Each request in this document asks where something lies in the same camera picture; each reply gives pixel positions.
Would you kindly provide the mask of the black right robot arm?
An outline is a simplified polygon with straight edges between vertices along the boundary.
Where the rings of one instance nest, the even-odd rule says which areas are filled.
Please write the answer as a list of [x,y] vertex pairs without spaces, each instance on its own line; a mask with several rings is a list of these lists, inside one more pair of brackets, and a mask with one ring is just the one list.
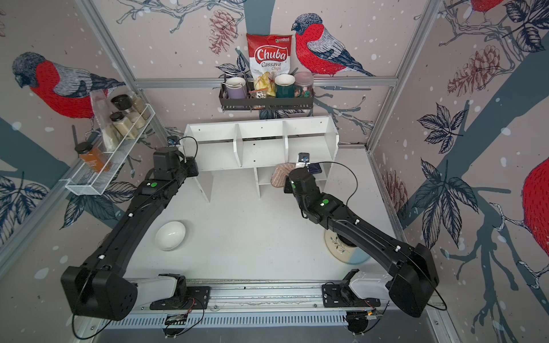
[[420,317],[435,293],[439,278],[431,251],[396,240],[361,219],[341,200],[323,193],[306,168],[289,174],[304,218],[333,231],[363,250],[392,277],[385,285],[390,300],[411,317]]

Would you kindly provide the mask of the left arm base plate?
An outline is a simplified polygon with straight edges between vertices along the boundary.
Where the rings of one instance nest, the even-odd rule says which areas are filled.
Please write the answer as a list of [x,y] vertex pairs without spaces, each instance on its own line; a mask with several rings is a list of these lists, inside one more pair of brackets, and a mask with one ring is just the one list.
[[176,294],[164,300],[150,304],[150,310],[205,310],[210,301],[211,287],[187,287],[186,293],[176,291]]

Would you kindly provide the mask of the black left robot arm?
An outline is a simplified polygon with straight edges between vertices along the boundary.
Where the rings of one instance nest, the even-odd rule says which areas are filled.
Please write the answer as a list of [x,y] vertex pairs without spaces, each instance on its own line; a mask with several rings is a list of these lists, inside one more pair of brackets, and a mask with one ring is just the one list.
[[196,158],[177,147],[158,149],[153,162],[107,239],[81,266],[68,267],[62,274],[61,285],[74,315],[119,321],[137,304],[138,287],[124,278],[127,265],[186,178],[199,174]]

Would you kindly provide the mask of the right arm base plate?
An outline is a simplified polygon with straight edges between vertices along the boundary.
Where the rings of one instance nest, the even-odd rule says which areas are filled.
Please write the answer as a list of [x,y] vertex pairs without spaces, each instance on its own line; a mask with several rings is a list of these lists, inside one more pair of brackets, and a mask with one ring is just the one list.
[[325,308],[351,308],[351,307],[380,307],[381,301],[378,298],[360,299],[350,287],[327,282],[321,287],[323,295],[323,306]]

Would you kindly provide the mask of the beige striped knitted cloth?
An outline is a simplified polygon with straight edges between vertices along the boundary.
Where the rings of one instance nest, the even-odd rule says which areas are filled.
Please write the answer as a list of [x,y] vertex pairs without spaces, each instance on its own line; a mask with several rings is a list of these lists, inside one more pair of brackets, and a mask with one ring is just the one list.
[[289,176],[290,172],[295,169],[295,164],[284,163],[278,164],[275,167],[275,171],[272,174],[270,184],[275,188],[283,188],[286,183],[286,178]]

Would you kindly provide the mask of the white wooden bookshelf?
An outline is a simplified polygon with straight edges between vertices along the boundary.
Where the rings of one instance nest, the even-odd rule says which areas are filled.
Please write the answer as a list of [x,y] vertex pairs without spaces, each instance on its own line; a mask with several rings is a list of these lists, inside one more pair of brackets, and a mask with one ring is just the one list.
[[189,124],[184,134],[191,141],[183,142],[180,150],[197,155],[196,183],[207,202],[216,172],[252,170],[260,195],[278,165],[297,163],[300,153],[308,153],[312,163],[334,161],[340,142],[331,117]]

